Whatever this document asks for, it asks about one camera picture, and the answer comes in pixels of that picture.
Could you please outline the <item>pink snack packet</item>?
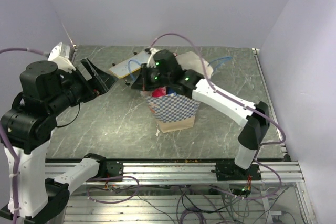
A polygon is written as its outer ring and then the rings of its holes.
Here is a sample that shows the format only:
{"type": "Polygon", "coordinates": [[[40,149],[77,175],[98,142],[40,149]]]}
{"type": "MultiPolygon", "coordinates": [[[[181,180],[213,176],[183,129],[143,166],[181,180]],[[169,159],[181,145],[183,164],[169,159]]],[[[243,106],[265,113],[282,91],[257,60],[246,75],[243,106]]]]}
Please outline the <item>pink snack packet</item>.
{"type": "Polygon", "coordinates": [[[152,92],[152,97],[159,98],[166,95],[166,87],[159,87],[152,92]]]}

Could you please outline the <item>blue snack packet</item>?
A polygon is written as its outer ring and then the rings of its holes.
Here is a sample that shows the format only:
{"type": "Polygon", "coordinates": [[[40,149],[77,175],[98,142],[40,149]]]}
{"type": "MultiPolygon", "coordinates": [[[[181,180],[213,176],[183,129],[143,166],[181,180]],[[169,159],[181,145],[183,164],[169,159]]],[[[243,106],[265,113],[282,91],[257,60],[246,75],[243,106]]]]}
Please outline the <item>blue snack packet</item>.
{"type": "Polygon", "coordinates": [[[175,96],[177,96],[177,92],[174,89],[172,89],[171,87],[167,87],[166,88],[166,96],[167,97],[175,97],[175,96]]]}

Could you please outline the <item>checkered paper bag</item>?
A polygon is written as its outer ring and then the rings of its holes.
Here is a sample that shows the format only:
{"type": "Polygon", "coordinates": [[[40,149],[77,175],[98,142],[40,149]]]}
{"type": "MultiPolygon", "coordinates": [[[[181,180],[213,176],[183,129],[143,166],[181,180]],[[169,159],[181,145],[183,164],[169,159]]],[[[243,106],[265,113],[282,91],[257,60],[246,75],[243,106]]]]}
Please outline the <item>checkered paper bag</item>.
{"type": "Polygon", "coordinates": [[[173,132],[192,128],[200,103],[191,98],[198,81],[206,73],[213,75],[213,67],[200,60],[192,51],[181,56],[164,49],[154,55],[155,63],[163,63],[168,67],[168,86],[177,92],[175,97],[152,97],[154,90],[140,90],[145,102],[151,110],[161,132],[173,132]]]}

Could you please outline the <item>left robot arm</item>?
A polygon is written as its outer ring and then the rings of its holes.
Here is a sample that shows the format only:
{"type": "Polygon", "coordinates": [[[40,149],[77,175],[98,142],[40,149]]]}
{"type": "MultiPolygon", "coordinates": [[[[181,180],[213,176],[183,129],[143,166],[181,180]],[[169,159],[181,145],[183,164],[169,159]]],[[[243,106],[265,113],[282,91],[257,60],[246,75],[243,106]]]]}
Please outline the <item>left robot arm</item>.
{"type": "Polygon", "coordinates": [[[47,223],[66,207],[70,195],[84,182],[102,180],[107,160],[87,154],[78,165],[55,178],[45,175],[45,159],[57,117],[107,93],[117,78],[97,68],[89,59],[82,65],[85,79],[72,65],[59,68],[53,61],[36,61],[20,74],[22,92],[1,118],[1,141],[9,165],[10,199],[1,216],[25,223],[47,223]]]}

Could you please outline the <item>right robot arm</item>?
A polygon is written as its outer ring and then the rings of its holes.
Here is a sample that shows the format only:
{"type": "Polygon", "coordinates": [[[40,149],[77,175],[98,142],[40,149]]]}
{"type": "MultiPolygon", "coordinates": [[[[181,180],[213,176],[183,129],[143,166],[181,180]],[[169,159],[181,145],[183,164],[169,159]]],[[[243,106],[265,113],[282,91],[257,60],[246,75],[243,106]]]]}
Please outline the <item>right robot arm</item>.
{"type": "Polygon", "coordinates": [[[139,63],[138,77],[131,84],[141,91],[161,132],[193,127],[200,104],[206,104],[237,123],[239,149],[228,165],[212,171],[218,180],[256,179],[252,162],[268,129],[268,105],[241,99],[211,83],[214,70],[196,53],[181,55],[166,49],[147,48],[139,63]]]}

